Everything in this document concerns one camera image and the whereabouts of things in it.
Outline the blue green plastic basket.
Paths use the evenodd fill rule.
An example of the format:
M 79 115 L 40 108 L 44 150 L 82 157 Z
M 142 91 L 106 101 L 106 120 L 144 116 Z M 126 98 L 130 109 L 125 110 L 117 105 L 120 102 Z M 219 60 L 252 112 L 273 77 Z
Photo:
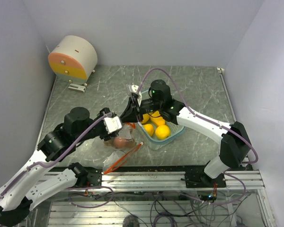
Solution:
M 159 111 L 146 113 L 144 120 L 135 124 L 144 143 L 152 150 L 158 150 L 179 137 L 184 126 L 175 125 L 163 119 Z

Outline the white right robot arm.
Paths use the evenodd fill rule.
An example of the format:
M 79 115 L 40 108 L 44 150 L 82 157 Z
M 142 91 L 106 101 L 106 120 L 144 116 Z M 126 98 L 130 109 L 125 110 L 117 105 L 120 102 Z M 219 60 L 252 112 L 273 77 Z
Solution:
M 129 85 L 128 90 L 129 101 L 121 114 L 123 123 L 141 122 L 145 114 L 158 112 L 158 118 L 193 129 L 220 146 L 220 153 L 203 167 L 195 183 L 210 187 L 224 171 L 239 167 L 252 148 L 242 123 L 221 122 L 191 109 L 174 99 L 170 87 L 161 79 L 151 83 L 148 99 L 142 99 L 137 85 Z

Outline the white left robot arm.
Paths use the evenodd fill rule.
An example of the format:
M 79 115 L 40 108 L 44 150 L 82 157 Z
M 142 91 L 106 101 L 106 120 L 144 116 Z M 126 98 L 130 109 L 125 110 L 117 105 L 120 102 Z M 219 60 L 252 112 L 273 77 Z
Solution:
M 76 150 L 80 142 L 99 137 L 109 140 L 122 128 L 120 118 L 102 109 L 95 119 L 84 107 L 75 107 L 64 122 L 45 135 L 23 167 L 0 187 L 0 225 L 13 227 L 21 223 L 40 203 L 71 187 L 81 188 L 88 173 L 80 163 L 72 163 L 62 173 L 39 183 L 40 179 Z

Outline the clear zip top bag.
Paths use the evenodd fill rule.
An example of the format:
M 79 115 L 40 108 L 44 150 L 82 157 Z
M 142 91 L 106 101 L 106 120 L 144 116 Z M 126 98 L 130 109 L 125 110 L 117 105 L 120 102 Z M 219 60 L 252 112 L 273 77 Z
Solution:
M 135 123 L 126 123 L 117 137 L 108 141 L 100 138 L 93 139 L 91 147 L 83 155 L 82 164 L 86 167 L 102 169 L 104 174 L 115 171 L 143 145 L 143 142 L 137 142 L 134 138 L 135 128 Z

